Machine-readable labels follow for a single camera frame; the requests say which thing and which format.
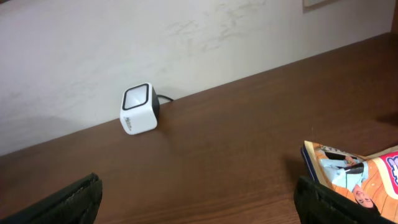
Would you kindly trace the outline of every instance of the light blue shirt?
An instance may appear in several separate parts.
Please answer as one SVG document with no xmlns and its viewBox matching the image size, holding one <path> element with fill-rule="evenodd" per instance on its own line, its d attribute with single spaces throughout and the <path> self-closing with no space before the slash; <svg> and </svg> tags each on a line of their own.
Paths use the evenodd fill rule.
<svg viewBox="0 0 398 224">
<path fill-rule="evenodd" d="M 347 161 L 342 160 L 334 160 L 334 159 L 320 159 L 320 165 L 323 168 L 326 176 L 332 184 L 335 184 L 339 187 L 344 187 L 348 189 L 350 192 L 354 190 L 355 185 L 362 187 L 361 184 L 363 181 L 368 179 L 368 163 L 362 162 L 364 165 L 363 173 L 361 174 L 346 174 L 343 168 L 339 167 L 348 167 L 351 166 L 347 163 Z"/>
</svg>

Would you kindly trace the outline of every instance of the dark hair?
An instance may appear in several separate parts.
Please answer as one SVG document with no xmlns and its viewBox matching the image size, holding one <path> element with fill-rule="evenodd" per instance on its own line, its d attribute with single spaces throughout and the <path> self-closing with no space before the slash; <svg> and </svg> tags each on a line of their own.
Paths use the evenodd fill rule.
<svg viewBox="0 0 398 224">
<path fill-rule="evenodd" d="M 379 209 L 376 206 L 376 204 L 373 201 L 372 201 L 372 203 L 373 203 L 373 207 L 371 207 L 371 208 L 366 208 L 364 206 L 362 206 L 362 207 L 366 208 L 367 210 L 369 210 L 369 212 L 371 212 L 373 214 L 381 215 L 380 212 L 379 212 Z"/>
</svg>

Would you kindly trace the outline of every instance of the white wall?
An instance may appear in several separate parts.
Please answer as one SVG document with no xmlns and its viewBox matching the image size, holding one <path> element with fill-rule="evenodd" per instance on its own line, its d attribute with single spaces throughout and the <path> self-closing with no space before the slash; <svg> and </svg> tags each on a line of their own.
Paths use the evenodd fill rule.
<svg viewBox="0 0 398 224">
<path fill-rule="evenodd" d="M 0 154 L 389 32 L 395 0 L 12 0 L 0 5 Z"/>
</svg>

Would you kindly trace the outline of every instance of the printed person on package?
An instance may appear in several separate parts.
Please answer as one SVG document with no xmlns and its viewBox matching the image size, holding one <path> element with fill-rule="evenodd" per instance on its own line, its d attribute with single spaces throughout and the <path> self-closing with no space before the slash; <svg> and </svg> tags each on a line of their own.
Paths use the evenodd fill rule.
<svg viewBox="0 0 398 224">
<path fill-rule="evenodd" d="M 358 204 L 370 212 L 380 215 L 369 195 L 362 189 L 362 182 L 368 179 L 368 163 L 352 154 L 332 147 L 322 146 L 327 159 L 320 159 L 320 165 L 332 184 L 344 187 L 353 193 Z"/>
</svg>

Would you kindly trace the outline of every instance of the dark corner object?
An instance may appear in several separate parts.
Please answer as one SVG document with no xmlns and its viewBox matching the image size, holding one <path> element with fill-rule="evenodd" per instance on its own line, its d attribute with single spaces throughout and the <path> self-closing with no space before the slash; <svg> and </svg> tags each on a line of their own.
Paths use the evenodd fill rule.
<svg viewBox="0 0 398 224">
<path fill-rule="evenodd" d="M 101 199 L 102 180 L 90 174 L 0 223 L 93 223 Z"/>
<path fill-rule="evenodd" d="M 298 180 L 294 204 L 302 224 L 393 223 L 308 177 Z"/>
</svg>

